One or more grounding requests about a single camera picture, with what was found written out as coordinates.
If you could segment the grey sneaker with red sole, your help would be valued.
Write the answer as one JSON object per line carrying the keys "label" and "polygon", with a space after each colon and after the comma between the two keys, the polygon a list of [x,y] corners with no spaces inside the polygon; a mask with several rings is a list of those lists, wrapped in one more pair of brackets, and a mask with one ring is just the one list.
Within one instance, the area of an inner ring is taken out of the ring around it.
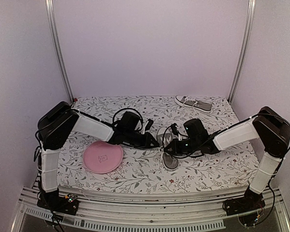
{"label": "grey sneaker with red sole", "polygon": [[163,145],[168,145],[173,139],[173,134],[170,129],[162,127],[158,129],[156,140],[159,143],[161,151],[161,161],[167,171],[175,171],[178,168],[178,159],[172,157],[163,151]]}

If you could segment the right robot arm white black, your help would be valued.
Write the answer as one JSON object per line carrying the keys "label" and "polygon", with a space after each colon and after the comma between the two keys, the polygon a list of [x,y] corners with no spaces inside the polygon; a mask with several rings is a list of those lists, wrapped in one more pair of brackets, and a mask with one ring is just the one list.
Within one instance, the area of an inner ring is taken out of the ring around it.
{"label": "right robot arm white black", "polygon": [[258,169],[240,198],[227,199],[223,209],[228,216],[241,214],[265,207],[263,191],[270,186],[281,163],[290,150],[290,123],[270,107],[225,129],[209,134],[198,118],[184,123],[187,137],[172,139],[163,145],[163,151],[177,159],[187,158],[194,153],[214,155],[235,145],[259,141],[264,154]]}

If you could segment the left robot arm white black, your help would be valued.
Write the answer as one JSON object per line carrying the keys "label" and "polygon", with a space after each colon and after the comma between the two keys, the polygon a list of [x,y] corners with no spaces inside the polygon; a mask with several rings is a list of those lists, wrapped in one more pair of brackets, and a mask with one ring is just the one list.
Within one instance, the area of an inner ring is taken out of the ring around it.
{"label": "left robot arm white black", "polygon": [[76,215],[79,201],[72,195],[61,197],[57,183],[58,157],[61,148],[72,131],[92,136],[111,145],[127,145],[136,149],[157,148],[159,143],[148,132],[153,124],[147,124],[140,113],[132,108],[122,109],[120,120],[102,121],[67,102],[60,102],[38,121],[35,137],[39,146],[35,150],[38,162],[39,191],[37,205],[51,213]]}

